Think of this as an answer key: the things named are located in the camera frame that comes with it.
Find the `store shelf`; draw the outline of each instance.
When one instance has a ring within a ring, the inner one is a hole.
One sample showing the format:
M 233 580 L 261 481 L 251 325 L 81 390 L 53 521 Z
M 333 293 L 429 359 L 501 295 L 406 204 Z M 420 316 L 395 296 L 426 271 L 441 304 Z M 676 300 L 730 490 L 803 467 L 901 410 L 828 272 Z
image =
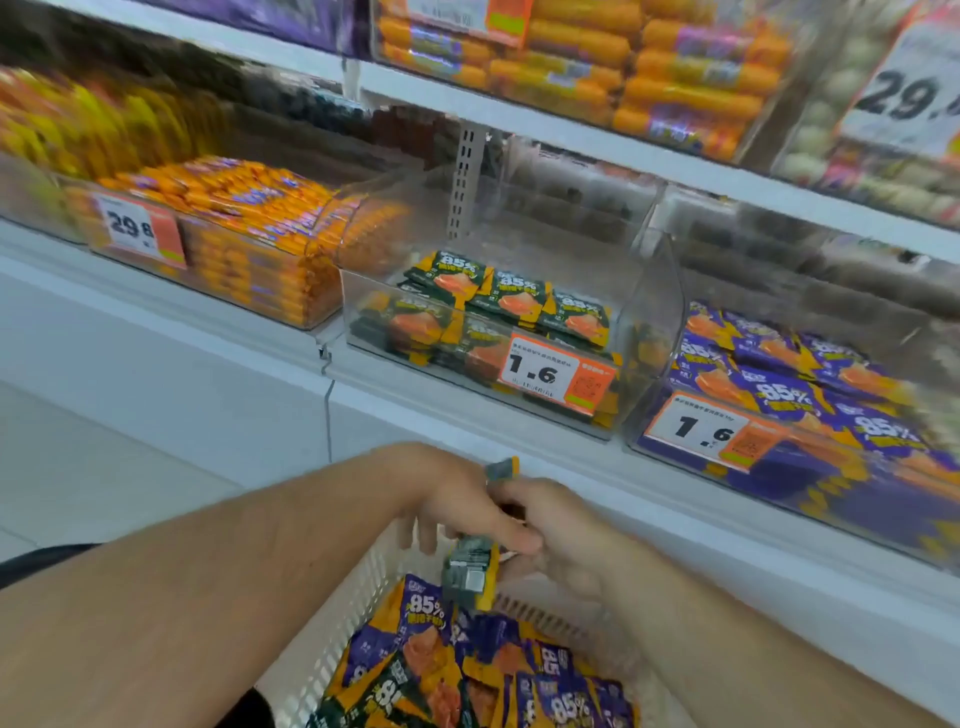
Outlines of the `store shelf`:
M 808 640 L 960 721 L 951 667 L 960 663 L 960 579 L 342 338 L 330 353 L 333 460 L 403 440 L 482 462 L 518 454 L 524 474 L 566 483 Z
M 297 331 L 0 221 L 0 381 L 252 488 L 329 462 Z
M 377 63 L 361 63 L 360 87 L 369 93 L 453 114 L 504 132 L 530 136 L 571 152 L 649 172 L 671 182 L 726 195 L 811 223 L 908 246 L 916 253 L 952 263 L 960 262 L 960 232 L 822 195 Z
M 306 73 L 334 84 L 344 82 L 344 60 L 333 53 L 242 31 L 134 0 L 37 0 L 140 31 L 186 40 L 217 53 Z

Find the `hand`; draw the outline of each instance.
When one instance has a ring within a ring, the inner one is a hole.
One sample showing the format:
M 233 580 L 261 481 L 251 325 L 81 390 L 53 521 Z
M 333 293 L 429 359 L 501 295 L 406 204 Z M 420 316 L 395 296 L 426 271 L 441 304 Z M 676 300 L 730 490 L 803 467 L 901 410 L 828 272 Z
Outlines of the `hand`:
M 498 483 L 494 499 L 522 505 L 527 525 L 543 536 L 545 548 L 503 565 L 501 579 L 541 571 L 574 593 L 599 599 L 601 575 L 616 550 L 616 534 L 582 498 L 555 480 L 514 478 Z
M 400 547 L 412 544 L 416 524 L 423 553 L 437 550 L 437 526 L 447 533 L 489 536 L 504 548 L 525 555 L 539 552 L 543 538 L 501 511 L 487 492 L 483 466 L 424 443 L 403 443 L 376 450 L 387 458 L 389 473 L 402 474 L 412 488 L 411 506 L 400 521 Z

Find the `forearm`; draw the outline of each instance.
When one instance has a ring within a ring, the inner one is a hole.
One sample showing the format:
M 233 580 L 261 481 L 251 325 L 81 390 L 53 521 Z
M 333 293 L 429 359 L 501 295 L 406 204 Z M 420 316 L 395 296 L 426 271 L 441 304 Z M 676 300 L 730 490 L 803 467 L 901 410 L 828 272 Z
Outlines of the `forearm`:
M 616 535 L 604 597 L 700 728 L 927 728 L 936 716 Z
M 0 593 L 5 724 L 210 728 L 408 505 L 370 482 L 390 471 L 347 461 Z

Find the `product label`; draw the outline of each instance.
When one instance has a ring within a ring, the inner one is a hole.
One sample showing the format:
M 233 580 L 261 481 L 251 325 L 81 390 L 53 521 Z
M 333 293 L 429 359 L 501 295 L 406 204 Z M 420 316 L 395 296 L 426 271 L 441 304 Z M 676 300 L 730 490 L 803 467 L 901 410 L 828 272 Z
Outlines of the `product label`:
M 783 439 L 784 430 L 711 400 L 674 394 L 643 436 L 746 473 Z
M 473 36 L 519 48 L 527 35 L 533 0 L 407 0 L 415 19 L 440 22 Z
M 960 165 L 960 12 L 944 8 L 907 25 L 838 131 Z
M 723 30 L 684 25 L 677 32 L 677 53 L 681 56 L 706 56 L 709 59 L 741 61 L 752 38 Z
M 94 194 L 93 199 L 112 247 L 186 269 L 177 219 L 170 212 L 105 193 Z
M 575 412 L 592 415 L 615 376 L 613 365 L 515 333 L 498 379 Z

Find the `shopping basket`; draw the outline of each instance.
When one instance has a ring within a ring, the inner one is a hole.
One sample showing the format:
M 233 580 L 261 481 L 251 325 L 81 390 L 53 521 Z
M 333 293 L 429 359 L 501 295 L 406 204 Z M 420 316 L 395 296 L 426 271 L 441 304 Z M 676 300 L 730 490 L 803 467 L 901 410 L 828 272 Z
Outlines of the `shopping basket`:
M 433 556 L 396 543 L 396 527 L 391 526 L 257 682 L 274 706 L 276 728 L 306 725 L 350 636 L 404 574 L 440 583 L 450 541 L 441 538 Z M 640 705 L 642 728 L 696 728 L 600 604 L 531 576 L 499 585 L 494 610 L 532 622 L 547 637 L 589 657 L 601 674 L 619 679 Z

